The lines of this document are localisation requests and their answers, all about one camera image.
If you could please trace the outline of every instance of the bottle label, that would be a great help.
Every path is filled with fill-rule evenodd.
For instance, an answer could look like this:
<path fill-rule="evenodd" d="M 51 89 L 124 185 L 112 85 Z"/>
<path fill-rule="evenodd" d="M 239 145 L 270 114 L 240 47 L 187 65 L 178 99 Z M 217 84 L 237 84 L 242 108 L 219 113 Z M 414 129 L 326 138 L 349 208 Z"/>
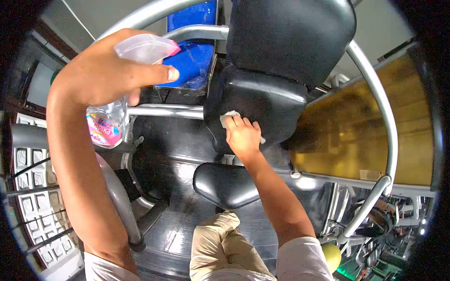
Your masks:
<path fill-rule="evenodd" d="M 102 147 L 113 147 L 121 141 L 122 133 L 118 125 L 111 119 L 98 113 L 88 113 L 86 119 L 90 138 L 94 144 Z"/>

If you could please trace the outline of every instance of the clear plastic bottle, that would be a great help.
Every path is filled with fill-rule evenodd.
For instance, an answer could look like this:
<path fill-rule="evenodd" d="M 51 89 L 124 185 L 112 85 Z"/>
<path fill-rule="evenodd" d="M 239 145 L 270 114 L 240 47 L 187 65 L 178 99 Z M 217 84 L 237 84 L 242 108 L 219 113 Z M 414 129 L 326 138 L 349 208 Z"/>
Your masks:
<path fill-rule="evenodd" d="M 114 50 L 120 58 L 155 64 L 163 58 L 180 51 L 178 44 L 170 39 L 152 34 L 139 34 L 123 40 Z M 128 122 L 126 109 L 128 95 L 101 107 L 88 107 L 86 119 L 92 142 L 104 148 L 114 148 L 125 138 Z"/>

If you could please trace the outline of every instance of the black leather cushion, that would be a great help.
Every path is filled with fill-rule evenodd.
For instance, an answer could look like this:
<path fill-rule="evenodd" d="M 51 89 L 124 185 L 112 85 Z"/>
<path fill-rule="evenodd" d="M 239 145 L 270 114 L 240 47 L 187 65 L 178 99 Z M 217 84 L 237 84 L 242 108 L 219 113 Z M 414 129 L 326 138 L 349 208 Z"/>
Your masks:
<path fill-rule="evenodd" d="M 258 121 L 266 139 L 260 147 L 264 149 L 294 133 L 297 119 L 306 106 L 306 86 L 282 77 L 227 66 L 217 83 L 206 99 L 203 117 L 218 153 L 233 154 L 225 140 L 226 130 L 222 128 L 220 115 L 236 110 L 251 122 Z"/>
<path fill-rule="evenodd" d="M 195 170 L 196 193 L 224 210 L 234 210 L 259 199 L 250 174 L 242 166 L 203 163 Z"/>
<path fill-rule="evenodd" d="M 355 36 L 348 0 L 234 0 L 227 54 L 234 65 L 321 85 Z"/>

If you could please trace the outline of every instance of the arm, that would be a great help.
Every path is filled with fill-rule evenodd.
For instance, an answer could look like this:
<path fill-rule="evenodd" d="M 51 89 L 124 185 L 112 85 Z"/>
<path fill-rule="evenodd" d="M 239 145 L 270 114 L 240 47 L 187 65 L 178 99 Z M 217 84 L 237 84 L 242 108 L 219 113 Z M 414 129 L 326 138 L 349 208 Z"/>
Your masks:
<path fill-rule="evenodd" d="M 315 237 L 311 221 L 300 201 L 267 163 L 259 150 L 261 129 L 247 118 L 227 117 L 227 143 L 251 175 L 267 218 L 272 223 L 281 247 L 303 236 Z"/>
<path fill-rule="evenodd" d="M 47 100 L 50 156 L 67 215 L 85 251 L 136 273 L 128 235 L 109 198 L 95 158 L 87 122 L 87 106 L 106 105 L 126 93 L 139 102 L 140 88 L 178 79 L 176 69 L 119 58 L 120 41 L 146 33 L 120 30 L 75 57 L 55 78 Z"/>

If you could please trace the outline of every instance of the khaki pants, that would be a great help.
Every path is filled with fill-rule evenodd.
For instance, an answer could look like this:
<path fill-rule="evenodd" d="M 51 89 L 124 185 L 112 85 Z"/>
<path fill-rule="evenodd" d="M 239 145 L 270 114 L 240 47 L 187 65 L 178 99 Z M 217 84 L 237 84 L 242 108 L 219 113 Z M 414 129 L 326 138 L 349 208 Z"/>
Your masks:
<path fill-rule="evenodd" d="M 275 278 L 255 248 L 236 229 L 238 217 L 229 211 L 216 214 L 194 230 L 189 275 L 200 280 L 205 274 L 224 268 L 246 269 Z"/>

